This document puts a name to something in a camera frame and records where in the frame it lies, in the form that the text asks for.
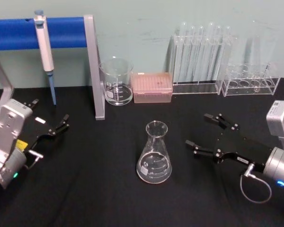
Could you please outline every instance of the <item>black tablecloth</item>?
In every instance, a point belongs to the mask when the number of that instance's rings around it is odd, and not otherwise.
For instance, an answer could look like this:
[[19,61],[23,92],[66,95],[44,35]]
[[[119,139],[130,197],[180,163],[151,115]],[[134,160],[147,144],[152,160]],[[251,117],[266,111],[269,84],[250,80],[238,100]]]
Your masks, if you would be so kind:
[[[71,127],[54,143],[40,143],[35,150],[44,159],[21,171],[0,196],[0,226],[284,226],[284,188],[258,174],[272,186],[273,197],[253,204],[240,192],[245,166],[194,159],[185,147],[185,140],[214,146],[221,129],[205,123],[204,113],[222,113],[249,138],[280,146],[266,113],[274,100],[284,100],[284,79],[274,96],[177,95],[167,104],[106,104],[105,121],[94,118],[91,88],[57,88],[56,95],[54,108],[48,88],[15,91],[21,102],[40,99],[34,115],[55,124],[66,113]],[[152,120],[169,128],[165,142],[173,171],[159,185],[143,182],[135,170]],[[246,180],[244,189],[254,199],[268,195],[253,181]]]

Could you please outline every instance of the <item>glass beaker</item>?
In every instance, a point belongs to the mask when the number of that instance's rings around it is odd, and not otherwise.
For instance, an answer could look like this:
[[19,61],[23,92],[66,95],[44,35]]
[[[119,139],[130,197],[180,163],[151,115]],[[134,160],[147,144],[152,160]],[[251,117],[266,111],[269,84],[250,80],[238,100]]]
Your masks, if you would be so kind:
[[130,78],[133,65],[121,58],[112,58],[100,64],[104,74],[105,99],[112,105],[125,105],[133,98]]
[[146,125],[149,136],[136,169],[139,177],[147,183],[162,183],[171,174],[171,163],[164,143],[167,131],[167,125],[160,121]]

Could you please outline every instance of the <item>blue foam padding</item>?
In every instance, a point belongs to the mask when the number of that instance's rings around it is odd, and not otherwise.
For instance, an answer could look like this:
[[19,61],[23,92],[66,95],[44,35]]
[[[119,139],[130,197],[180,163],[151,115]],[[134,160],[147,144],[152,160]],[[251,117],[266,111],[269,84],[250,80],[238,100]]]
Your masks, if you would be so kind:
[[[86,47],[83,17],[47,18],[52,48]],[[39,49],[34,20],[0,20],[0,51]]]

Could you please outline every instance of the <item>yellow label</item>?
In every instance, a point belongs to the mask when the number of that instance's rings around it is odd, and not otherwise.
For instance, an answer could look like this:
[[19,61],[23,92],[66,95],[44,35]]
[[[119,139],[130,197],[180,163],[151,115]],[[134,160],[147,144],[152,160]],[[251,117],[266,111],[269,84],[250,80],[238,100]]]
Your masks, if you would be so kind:
[[25,143],[22,140],[17,140],[16,142],[16,148],[20,149],[20,150],[24,150],[25,148],[27,148],[28,143]]

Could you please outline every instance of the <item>wall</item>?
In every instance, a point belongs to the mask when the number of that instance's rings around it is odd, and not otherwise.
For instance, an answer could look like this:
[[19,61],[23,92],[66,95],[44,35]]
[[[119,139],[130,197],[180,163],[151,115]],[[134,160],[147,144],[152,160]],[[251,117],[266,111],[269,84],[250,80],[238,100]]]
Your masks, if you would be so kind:
[[[101,60],[124,57],[139,72],[164,69],[169,38],[182,21],[214,21],[236,32],[253,19],[271,30],[275,22],[284,25],[284,0],[9,0],[8,6],[0,1],[0,19],[31,18],[35,9],[48,17],[93,14]],[[284,77],[284,32],[272,58]],[[53,59],[57,87],[89,83],[85,49],[53,50]],[[0,62],[15,87],[48,86],[38,50],[0,52]]]

